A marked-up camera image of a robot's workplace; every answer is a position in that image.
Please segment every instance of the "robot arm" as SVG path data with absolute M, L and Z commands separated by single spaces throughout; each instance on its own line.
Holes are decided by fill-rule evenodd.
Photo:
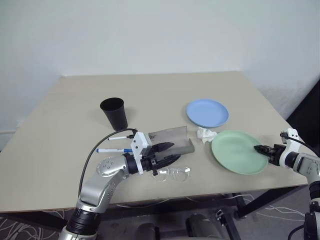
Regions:
M 143 171 L 153 171 L 175 162 L 180 155 L 169 155 L 157 160 L 155 153 L 172 147 L 171 142 L 152 145 L 149 137 L 137 132 L 132 140 L 133 155 L 104 159 L 96 167 L 95 173 L 83 185 L 71 219 L 59 235 L 59 240 L 95 240 L 101 222 L 116 186 L 129 177 Z
M 257 145 L 254 148 L 269 157 L 269 163 L 283 168 L 291 168 L 306 177 L 310 190 L 310 212 L 304 218 L 304 239 L 320 240 L 320 158 L 306 153 L 298 153 L 300 144 L 295 129 L 289 128 L 280 134 L 286 145 L 275 144 L 273 147 Z

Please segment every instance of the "white wall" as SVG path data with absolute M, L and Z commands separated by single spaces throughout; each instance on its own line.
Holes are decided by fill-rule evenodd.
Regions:
M 319 0 L 0 0 L 0 132 L 14 130 L 60 75 L 242 70 L 286 118 L 319 77 L 319 8 Z M 9 138 L 0 135 L 0 149 Z

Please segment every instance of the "green plate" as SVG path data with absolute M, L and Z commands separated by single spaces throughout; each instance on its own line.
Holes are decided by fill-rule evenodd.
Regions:
M 211 150 L 216 160 L 226 169 L 244 175 L 258 174 L 268 164 L 268 157 L 258 153 L 261 145 L 254 137 L 241 131 L 223 131 L 213 139 Z

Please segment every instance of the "eyeglasses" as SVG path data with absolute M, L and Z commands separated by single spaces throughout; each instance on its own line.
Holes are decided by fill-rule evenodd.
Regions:
M 157 182 L 164 182 L 169 176 L 175 181 L 184 182 L 190 176 L 190 171 L 189 167 L 164 167 L 158 170 L 158 175 L 152 175 L 152 177 Z

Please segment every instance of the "black cup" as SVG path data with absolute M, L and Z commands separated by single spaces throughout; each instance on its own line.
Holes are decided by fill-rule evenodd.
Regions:
M 100 108 L 109 119 L 114 130 L 128 127 L 124 101 L 118 97 L 108 98 L 100 103 Z

